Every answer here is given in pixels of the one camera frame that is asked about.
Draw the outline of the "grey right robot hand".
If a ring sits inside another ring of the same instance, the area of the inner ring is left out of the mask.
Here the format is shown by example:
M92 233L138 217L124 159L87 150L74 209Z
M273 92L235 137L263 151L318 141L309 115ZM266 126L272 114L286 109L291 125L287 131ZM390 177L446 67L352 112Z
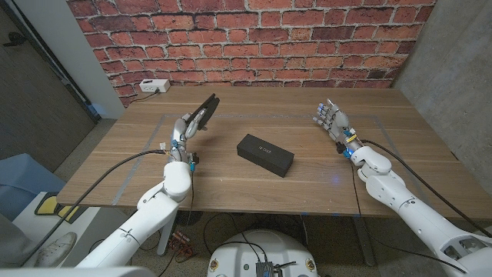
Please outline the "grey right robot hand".
M329 134L335 141L337 152L346 158L349 159L355 151L364 146L351 127L347 115L329 98L327 103L319 104L317 117L313 117L313 120Z

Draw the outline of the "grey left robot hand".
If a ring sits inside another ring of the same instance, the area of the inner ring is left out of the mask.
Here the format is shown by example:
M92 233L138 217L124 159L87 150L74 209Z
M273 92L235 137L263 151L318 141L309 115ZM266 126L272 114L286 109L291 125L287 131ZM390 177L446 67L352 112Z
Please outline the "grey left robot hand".
M197 115L187 113L178 118L171 133L170 155L177 162L188 162L187 140L191 139L199 130L206 130L207 108L199 110Z

